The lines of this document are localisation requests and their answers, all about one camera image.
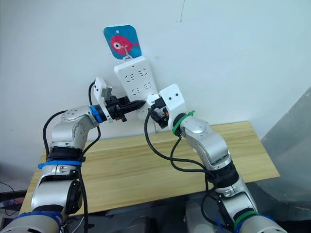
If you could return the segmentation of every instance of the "blue sticker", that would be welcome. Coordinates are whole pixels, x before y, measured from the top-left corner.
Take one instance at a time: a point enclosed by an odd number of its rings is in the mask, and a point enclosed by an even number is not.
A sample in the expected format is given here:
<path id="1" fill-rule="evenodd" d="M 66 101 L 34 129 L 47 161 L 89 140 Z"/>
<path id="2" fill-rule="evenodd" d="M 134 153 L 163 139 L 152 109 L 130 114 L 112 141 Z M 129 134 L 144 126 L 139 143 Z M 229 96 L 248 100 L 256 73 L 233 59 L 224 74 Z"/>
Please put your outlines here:
<path id="1" fill-rule="evenodd" d="M 141 56 L 136 30 L 131 25 L 106 27 L 104 36 L 115 58 L 123 59 L 126 51 L 133 58 Z"/>

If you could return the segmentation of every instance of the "wooden table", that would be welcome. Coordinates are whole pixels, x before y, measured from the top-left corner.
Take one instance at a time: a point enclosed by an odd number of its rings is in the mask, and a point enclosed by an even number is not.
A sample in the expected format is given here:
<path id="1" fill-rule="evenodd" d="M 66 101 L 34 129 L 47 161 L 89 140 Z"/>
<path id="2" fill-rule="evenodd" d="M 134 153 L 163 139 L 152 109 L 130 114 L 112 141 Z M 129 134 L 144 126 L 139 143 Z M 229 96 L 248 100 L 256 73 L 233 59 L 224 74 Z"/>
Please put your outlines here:
<path id="1" fill-rule="evenodd" d="M 212 126 L 227 142 L 237 168 L 245 182 L 279 176 L 274 164 L 249 122 Z M 177 140 L 171 132 L 150 135 L 154 147 L 170 154 Z M 182 140 L 175 157 L 199 161 L 199 156 Z M 184 168 L 197 168 L 176 163 Z M 202 173 L 174 170 L 169 161 L 155 155 L 145 138 L 132 136 L 97 142 L 86 154 L 82 166 L 90 213 L 180 196 L 204 190 Z M 30 211 L 31 197 L 40 170 L 36 169 L 27 191 L 22 212 Z M 76 215 L 82 214 L 81 208 Z"/>

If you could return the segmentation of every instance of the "robotic arm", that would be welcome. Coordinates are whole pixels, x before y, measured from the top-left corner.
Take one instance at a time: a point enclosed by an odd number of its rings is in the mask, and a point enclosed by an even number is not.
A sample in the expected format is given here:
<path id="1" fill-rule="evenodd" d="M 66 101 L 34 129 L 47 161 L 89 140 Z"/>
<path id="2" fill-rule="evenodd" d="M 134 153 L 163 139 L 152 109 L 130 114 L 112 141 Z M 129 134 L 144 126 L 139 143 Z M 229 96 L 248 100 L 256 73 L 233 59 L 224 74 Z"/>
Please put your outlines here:
<path id="1" fill-rule="evenodd" d="M 111 88 L 96 78 L 94 96 L 99 104 L 73 108 L 62 114 L 61 122 L 52 130 L 46 163 L 39 165 L 42 172 L 32 197 L 32 211 L 19 215 L 1 233 L 58 233 L 68 215 L 81 208 L 82 196 L 86 203 L 81 166 L 89 130 L 104 121 L 124 122 L 124 114 L 145 104 L 143 100 L 130 102 L 127 97 L 118 99 L 111 95 Z"/>
<path id="2" fill-rule="evenodd" d="M 261 216 L 243 178 L 236 171 L 224 139 L 210 125 L 186 114 L 184 98 L 176 84 L 149 95 L 150 116 L 162 128 L 168 126 L 182 135 L 195 149 L 209 171 L 208 181 L 219 196 L 219 210 L 225 224 L 241 233 L 279 233 L 286 231 L 273 220 Z"/>

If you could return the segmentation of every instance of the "power strip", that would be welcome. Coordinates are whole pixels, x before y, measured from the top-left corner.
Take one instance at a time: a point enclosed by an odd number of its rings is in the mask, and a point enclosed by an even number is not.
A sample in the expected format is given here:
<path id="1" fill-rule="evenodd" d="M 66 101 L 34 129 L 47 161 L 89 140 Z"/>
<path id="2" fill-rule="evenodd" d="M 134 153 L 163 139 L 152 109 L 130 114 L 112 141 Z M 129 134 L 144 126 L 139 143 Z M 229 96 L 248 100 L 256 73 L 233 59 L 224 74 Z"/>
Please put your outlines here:
<path id="1" fill-rule="evenodd" d="M 114 71 L 130 101 L 147 100 L 148 95 L 157 93 L 157 88 L 147 59 L 143 56 L 115 66 Z M 147 104 L 137 110 L 138 117 L 145 119 Z"/>

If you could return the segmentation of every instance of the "green zip tie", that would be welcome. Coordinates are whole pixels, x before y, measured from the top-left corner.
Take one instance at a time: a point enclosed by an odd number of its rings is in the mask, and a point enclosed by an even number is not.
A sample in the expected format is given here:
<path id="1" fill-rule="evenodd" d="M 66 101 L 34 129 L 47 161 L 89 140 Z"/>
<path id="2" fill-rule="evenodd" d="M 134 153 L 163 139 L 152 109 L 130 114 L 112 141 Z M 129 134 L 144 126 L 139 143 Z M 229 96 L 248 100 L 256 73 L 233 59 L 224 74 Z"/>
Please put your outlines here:
<path id="1" fill-rule="evenodd" d="M 180 126 L 181 122 L 182 122 L 185 118 L 187 118 L 187 117 L 189 117 L 189 116 L 193 116 L 193 113 L 195 113 L 194 110 L 192 110 L 191 112 L 189 112 L 188 115 L 182 116 L 182 117 L 179 119 L 179 121 L 177 121 L 176 125 L 175 125 L 174 128 L 172 129 L 173 134 L 175 134 L 175 131 L 178 129 L 178 127 Z"/>
<path id="2" fill-rule="evenodd" d="M 235 223 L 234 223 L 234 230 L 236 229 L 236 227 L 238 226 L 238 224 L 242 221 L 242 220 L 244 220 L 244 219 L 246 219 L 248 216 L 250 216 L 250 215 L 258 215 L 258 213 L 256 212 L 256 211 L 254 211 L 254 210 L 250 210 L 250 211 L 247 211 L 247 212 L 245 212 L 244 214 L 242 214 L 240 217 L 238 217 L 237 218 L 237 220 L 235 221 Z"/>

